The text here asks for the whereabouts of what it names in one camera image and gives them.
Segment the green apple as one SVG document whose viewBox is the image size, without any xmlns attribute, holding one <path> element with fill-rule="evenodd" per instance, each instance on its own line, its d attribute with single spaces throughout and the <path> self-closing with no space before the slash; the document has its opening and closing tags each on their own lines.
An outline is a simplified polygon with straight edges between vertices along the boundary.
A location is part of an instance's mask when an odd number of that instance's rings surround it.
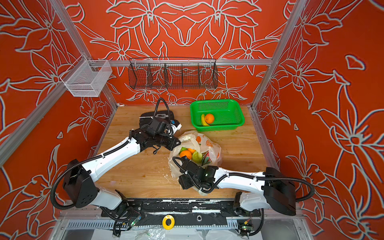
<svg viewBox="0 0 384 240">
<path fill-rule="evenodd" d="M 193 160 L 196 164 L 201 164 L 201 163 L 202 163 L 202 158 L 203 158 L 203 154 L 202 154 L 202 153 L 199 153 L 198 151 L 195 151 L 195 152 L 192 154 L 192 160 Z"/>
</svg>

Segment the orange fruit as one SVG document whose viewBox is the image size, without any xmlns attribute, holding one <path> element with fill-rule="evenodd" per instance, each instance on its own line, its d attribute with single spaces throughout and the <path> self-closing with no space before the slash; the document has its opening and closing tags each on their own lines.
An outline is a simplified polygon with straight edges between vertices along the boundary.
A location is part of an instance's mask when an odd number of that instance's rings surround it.
<svg viewBox="0 0 384 240">
<path fill-rule="evenodd" d="M 214 117 L 214 115 L 213 114 L 207 114 L 207 115 L 205 115 L 205 122 L 208 124 L 208 125 L 210 125 L 210 124 L 212 124 L 214 121 L 215 121 L 215 117 Z"/>
<path fill-rule="evenodd" d="M 187 158 L 188 160 L 192 159 L 192 153 L 189 150 L 183 150 L 179 154 L 180 158 Z"/>
</svg>

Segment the orange printed plastic bag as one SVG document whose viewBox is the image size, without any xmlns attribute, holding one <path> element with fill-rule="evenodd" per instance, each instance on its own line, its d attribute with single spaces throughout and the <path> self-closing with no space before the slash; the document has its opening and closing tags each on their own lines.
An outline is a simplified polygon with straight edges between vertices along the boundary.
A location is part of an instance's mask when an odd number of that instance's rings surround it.
<svg viewBox="0 0 384 240">
<path fill-rule="evenodd" d="M 222 163 L 222 148 L 206 135 L 189 131 L 179 137 L 181 145 L 169 156 L 171 175 L 181 189 L 194 189 L 205 196 L 212 192 L 215 171 Z"/>
</svg>

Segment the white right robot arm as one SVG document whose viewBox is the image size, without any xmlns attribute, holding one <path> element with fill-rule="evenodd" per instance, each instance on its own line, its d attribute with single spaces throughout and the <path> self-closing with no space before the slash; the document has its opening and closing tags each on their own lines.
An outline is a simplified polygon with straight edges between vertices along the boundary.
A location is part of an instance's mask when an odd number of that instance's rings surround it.
<svg viewBox="0 0 384 240">
<path fill-rule="evenodd" d="M 179 184 L 182 189 L 196 188 L 210 194 L 216 189 L 236 189 L 238 207 L 247 212 L 273 209 L 286 215 L 296 215 L 296 204 L 312 198 L 315 187 L 303 179 L 289 178 L 275 168 L 264 172 L 245 173 L 230 171 L 217 166 L 198 166 L 186 157 L 173 157 L 180 170 Z"/>
</svg>

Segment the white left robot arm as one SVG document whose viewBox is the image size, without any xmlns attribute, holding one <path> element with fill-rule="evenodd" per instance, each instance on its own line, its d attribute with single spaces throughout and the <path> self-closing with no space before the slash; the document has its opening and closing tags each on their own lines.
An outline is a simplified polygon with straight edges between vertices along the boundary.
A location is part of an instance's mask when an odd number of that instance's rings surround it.
<svg viewBox="0 0 384 240">
<path fill-rule="evenodd" d="M 50 200 L 53 207 L 67 210 L 93 205 L 106 211 L 118 210 L 123 206 L 124 196 L 119 191 L 99 188 L 96 182 L 121 162 L 148 148 L 154 148 L 155 154 L 162 147 L 172 151 L 181 144 L 174 136 L 181 127 L 170 110 L 165 118 L 157 117 L 154 111 L 149 122 L 131 130 L 129 136 L 114 147 L 81 162 L 71 161 L 52 185 Z"/>
</svg>

